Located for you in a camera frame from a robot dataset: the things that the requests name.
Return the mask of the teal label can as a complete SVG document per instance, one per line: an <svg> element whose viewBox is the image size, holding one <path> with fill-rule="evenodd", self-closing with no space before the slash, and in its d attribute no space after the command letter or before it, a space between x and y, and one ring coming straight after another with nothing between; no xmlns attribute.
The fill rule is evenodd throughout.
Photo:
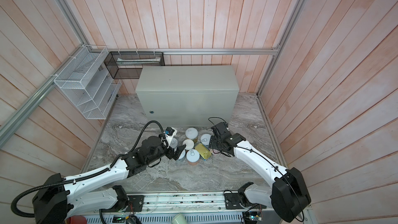
<svg viewBox="0 0 398 224"><path fill-rule="evenodd" d="M205 146L205 147L209 147L210 144L210 140L211 140L211 135L210 134L203 134L200 138L201 143Z"/></svg>

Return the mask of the gold rectangular tin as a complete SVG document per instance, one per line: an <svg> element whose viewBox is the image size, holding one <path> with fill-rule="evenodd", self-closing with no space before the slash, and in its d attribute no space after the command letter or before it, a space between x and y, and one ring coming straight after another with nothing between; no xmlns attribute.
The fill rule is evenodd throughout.
<svg viewBox="0 0 398 224"><path fill-rule="evenodd" d="M199 152L200 156L207 160L211 157L211 152L202 144L199 143L195 146L195 150Z"/></svg>

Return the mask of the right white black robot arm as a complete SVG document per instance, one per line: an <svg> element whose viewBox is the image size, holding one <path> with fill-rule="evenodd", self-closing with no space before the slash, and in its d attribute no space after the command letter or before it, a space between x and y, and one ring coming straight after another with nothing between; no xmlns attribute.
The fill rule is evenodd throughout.
<svg viewBox="0 0 398 224"><path fill-rule="evenodd" d="M311 196L302 173L288 169L260 153L239 133L232 134L226 122L211 127L213 135L209 148L235 157L255 170L267 187L247 183L238 193L244 202L271 207L284 221L290 223L311 204Z"/></svg>

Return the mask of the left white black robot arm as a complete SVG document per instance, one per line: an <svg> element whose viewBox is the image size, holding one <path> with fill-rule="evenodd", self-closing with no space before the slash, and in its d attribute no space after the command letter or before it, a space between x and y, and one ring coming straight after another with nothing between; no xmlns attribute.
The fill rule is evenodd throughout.
<svg viewBox="0 0 398 224"><path fill-rule="evenodd" d="M61 174L50 176L34 190L32 203L36 223L59 224L72 216L93 210L125 209L128 197L123 187L113 186L111 191L99 194L95 194L95 190L152 168L163 157L178 160L185 153L185 145L173 148L171 141L172 138L167 136L151 136L140 147L118 156L111 164L101 168L67 177Z"/></svg>

